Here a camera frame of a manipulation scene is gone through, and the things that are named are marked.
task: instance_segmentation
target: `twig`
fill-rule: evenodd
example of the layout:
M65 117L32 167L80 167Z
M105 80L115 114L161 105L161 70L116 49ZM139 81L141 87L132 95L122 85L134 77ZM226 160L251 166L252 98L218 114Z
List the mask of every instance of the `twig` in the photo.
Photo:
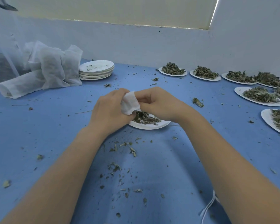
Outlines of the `twig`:
M90 111L86 111L86 112L91 112L92 110ZM79 113L85 113L85 112L75 112L75 114L79 114Z

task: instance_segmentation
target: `blue surface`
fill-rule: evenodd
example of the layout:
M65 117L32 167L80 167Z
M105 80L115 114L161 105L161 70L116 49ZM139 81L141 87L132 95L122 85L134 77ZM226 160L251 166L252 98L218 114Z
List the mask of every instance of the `blue surface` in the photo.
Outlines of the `blue surface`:
M240 84L224 79L208 82L191 75L180 79L151 67L115 64L110 77L83 81L82 86L37 91L17 100L0 94L0 220L88 123L91 113L75 112L93 109L101 95L120 87L131 91L149 88L155 77L159 77L158 86L197 109L207 120L213 120L216 130L280 188L280 134L260 116L268 106L245 100L234 92ZM105 88L106 83L112 87ZM192 104L194 97L204 99L205 107ZM86 177L72 223L200 223L198 214L212 198L212 185L187 135L176 125L171 123L155 131L127 125L109 136L104 142L105 149L102 146L98 151ZM115 141L132 142L137 157L130 154L128 146L109 152ZM37 161L37 154L45 158ZM113 177L107 168L111 162L122 168ZM4 189L5 180L11 180L12 184ZM122 188L131 189L128 199L120 191ZM134 193L137 188L143 192ZM230 222L215 202L205 223Z

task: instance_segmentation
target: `person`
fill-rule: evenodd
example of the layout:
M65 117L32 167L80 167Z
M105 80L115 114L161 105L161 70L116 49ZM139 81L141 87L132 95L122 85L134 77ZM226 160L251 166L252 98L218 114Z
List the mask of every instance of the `person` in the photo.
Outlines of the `person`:
M88 126L1 221L70 223L83 182L104 139L132 119L121 113L126 89L101 96ZM243 158L196 110L154 87L135 92L141 110L178 123L189 137L232 223L280 224L280 190Z

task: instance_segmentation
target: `beige roller blind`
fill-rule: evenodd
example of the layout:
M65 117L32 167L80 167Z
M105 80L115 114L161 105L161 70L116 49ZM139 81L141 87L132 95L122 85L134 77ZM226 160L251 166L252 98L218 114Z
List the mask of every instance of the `beige roller blind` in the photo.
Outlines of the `beige roller blind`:
M8 0L25 17L208 29L217 0Z

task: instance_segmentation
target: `white string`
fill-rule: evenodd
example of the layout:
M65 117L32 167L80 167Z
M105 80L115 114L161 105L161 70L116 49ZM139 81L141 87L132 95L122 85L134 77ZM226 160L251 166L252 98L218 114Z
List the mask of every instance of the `white string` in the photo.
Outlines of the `white string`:
M220 203L219 199L216 197L215 191L213 190L213 198L212 198L212 200L208 203L208 205L206 205L206 207L200 213L200 217L203 215L202 220L201 220L201 224L203 224L203 220L205 218L205 215L206 215L208 209L214 203L215 200Z

